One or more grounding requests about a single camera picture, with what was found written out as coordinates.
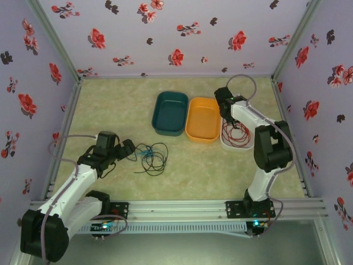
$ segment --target grey cable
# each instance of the grey cable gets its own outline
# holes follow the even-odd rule
[[[62,140],[62,139],[67,139],[69,137],[89,137],[89,138],[94,138],[96,139],[97,137],[96,136],[93,136],[93,135],[79,135],[79,134],[76,134],[76,135],[67,135],[67,136],[61,136],[59,137],[58,139],[55,139],[53,140],[49,145],[48,145],[48,152],[51,154],[51,156],[54,158],[54,159],[57,159],[57,160],[60,160],[60,161],[65,161],[65,162],[70,162],[72,164],[74,164],[75,166],[75,178],[77,177],[78,175],[78,165],[76,163],[76,161],[74,160],[71,160],[71,159],[66,159],[66,158],[60,158],[58,156],[55,156],[51,150],[50,150],[50,147],[56,143],[58,140]],[[40,229],[40,246],[41,246],[41,254],[42,254],[42,260],[43,260],[43,263],[44,265],[46,264],[50,264],[50,262],[47,262],[46,260],[46,251],[45,251],[45,224],[46,224],[46,221],[48,219],[48,216],[51,212],[51,210],[53,209],[53,205],[55,205],[58,200],[60,199],[60,197],[64,194],[65,191],[67,191],[67,189],[72,185],[72,183],[75,181],[75,178],[72,178],[71,181],[62,189],[62,191],[57,195],[57,197],[53,200],[53,202],[51,203],[51,205],[49,206],[49,209],[48,211],[46,212],[44,218],[43,218],[43,222],[42,222],[42,226],[41,226],[41,229]],[[118,215],[108,215],[108,216],[105,216],[105,215],[98,215],[98,216],[95,216],[93,219],[96,219],[96,218],[104,218],[104,217],[118,217],[120,219],[123,219],[126,223],[126,226],[118,231],[117,233],[114,233],[113,235],[118,235],[120,234],[121,232],[123,232],[124,230],[126,230],[127,228],[127,220],[125,218],[122,218],[121,216],[118,216]]]
[[[273,176],[271,177],[268,186],[266,187],[266,196],[267,196],[270,200],[273,200],[273,201],[275,201],[275,202],[280,203],[280,204],[281,204],[281,208],[280,208],[279,212],[277,213],[276,217],[274,218],[274,220],[273,220],[273,221],[271,222],[271,224],[269,225],[269,227],[262,233],[262,235],[263,235],[263,234],[265,234],[265,233],[270,229],[270,227],[273,226],[273,224],[274,224],[274,223],[277,221],[277,219],[281,216],[281,213],[282,213],[283,207],[284,207],[283,202],[282,202],[281,200],[275,199],[275,198],[273,198],[273,197],[270,196],[270,189],[271,189],[271,186],[272,186],[273,182],[275,181],[275,179],[276,179],[276,177],[277,177],[278,174],[284,173],[284,172],[290,170],[290,169],[295,165],[297,157],[296,157],[296,152],[295,152],[294,146],[293,146],[291,140],[289,139],[289,137],[288,137],[277,125],[275,125],[273,122],[271,122],[270,120],[268,120],[267,117],[263,116],[263,115],[262,115],[261,113],[259,113],[257,110],[255,110],[254,108],[252,108],[252,106],[249,104],[250,100],[255,96],[255,94],[256,94],[256,92],[257,92],[257,90],[258,90],[258,86],[256,85],[255,80],[254,80],[251,76],[244,75],[244,74],[238,74],[238,75],[232,76],[232,77],[228,80],[226,86],[228,87],[230,81],[231,81],[233,78],[239,77],[239,76],[247,77],[247,78],[250,79],[250,80],[253,82],[253,84],[254,84],[254,92],[253,92],[253,94],[247,99],[247,101],[246,101],[246,103],[245,103],[246,106],[247,106],[247,107],[249,108],[249,110],[250,110],[251,112],[253,112],[255,115],[261,117],[263,120],[265,120],[266,122],[268,122],[273,128],[275,128],[275,130],[277,130],[277,131],[283,136],[284,139],[286,139],[286,141],[288,142],[288,144],[289,144],[289,146],[290,146],[290,148],[291,148],[291,150],[292,150],[292,156],[293,156],[292,163],[289,165],[289,167],[283,168],[282,170],[279,170],[279,171],[275,172],[275,173],[273,174]]]

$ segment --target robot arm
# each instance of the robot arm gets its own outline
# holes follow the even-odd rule
[[[45,223],[45,250],[49,261],[57,262],[65,253],[69,240],[90,219],[107,214],[109,195],[97,191],[89,192],[83,201],[78,200],[103,172],[115,161],[132,154],[135,147],[130,139],[123,146],[115,145],[118,136],[101,131],[97,143],[83,154],[77,164],[78,173],[70,175],[64,185],[37,211],[28,210],[22,218],[21,251],[41,257],[40,231],[44,216],[50,211]]]
[[[234,126],[236,121],[240,121],[255,136],[254,158],[257,169],[244,200],[250,197],[249,204],[263,202],[268,199],[266,189],[274,173],[286,167],[293,158],[287,141],[269,122],[277,125],[290,138],[288,124],[285,121],[275,122],[267,118],[247,104],[247,99],[243,96],[234,97],[228,87],[215,91],[215,97],[220,107],[220,115],[227,123]],[[277,140],[277,143],[272,144],[271,138]]]

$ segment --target tangled wires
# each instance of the tangled wires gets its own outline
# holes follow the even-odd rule
[[[155,146],[161,146],[165,149],[165,152],[161,149],[155,148]],[[147,173],[150,176],[159,176],[164,172],[165,166],[167,164],[168,159],[168,148],[167,146],[162,143],[158,142],[153,145],[145,145],[139,144],[136,146],[136,149],[133,153],[135,157],[133,159],[128,158],[130,161],[137,161],[137,157],[141,157],[141,165],[143,167],[143,171],[141,172],[134,172],[136,174],[140,173]]]
[[[240,132],[240,135],[234,136],[234,134],[232,134],[234,130]],[[222,124],[222,140],[223,142],[228,141],[233,147],[244,147],[250,143],[251,134],[249,129],[240,121],[228,124],[226,120],[224,120]]]

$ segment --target lavender wall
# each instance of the lavender wall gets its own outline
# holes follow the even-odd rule
[[[2,2],[0,31],[0,263],[8,264],[18,219],[42,199],[46,146],[61,129],[74,79],[25,1]]]
[[[353,260],[353,5],[323,1],[281,72],[280,97],[315,196],[334,223],[343,264]]]
[[[39,2],[82,76],[117,77],[270,75],[308,0]]]

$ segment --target beige carpet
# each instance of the beige carpet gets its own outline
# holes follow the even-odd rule
[[[280,113],[269,78],[257,78],[258,93],[252,105],[265,115],[280,120]],[[188,140],[185,132],[179,137],[160,136],[151,126],[157,95],[162,91],[179,91],[193,97],[211,97],[216,89],[226,85],[226,78],[185,79],[91,79],[83,83],[70,134],[97,135],[102,130],[113,131],[120,140],[130,138],[135,145],[164,142],[169,149],[167,166],[162,175],[134,174],[141,161],[123,160],[105,179],[97,180],[89,190],[110,194],[113,200],[169,199],[232,199],[242,198],[250,186],[256,164],[253,150],[228,152],[220,141],[197,144]],[[236,78],[229,85],[233,94],[249,97],[252,83]],[[92,139],[69,139],[65,158],[77,160],[95,144]],[[56,180],[58,190],[73,171],[73,166],[61,163]],[[303,197],[296,169],[280,175],[272,190],[275,197]]]

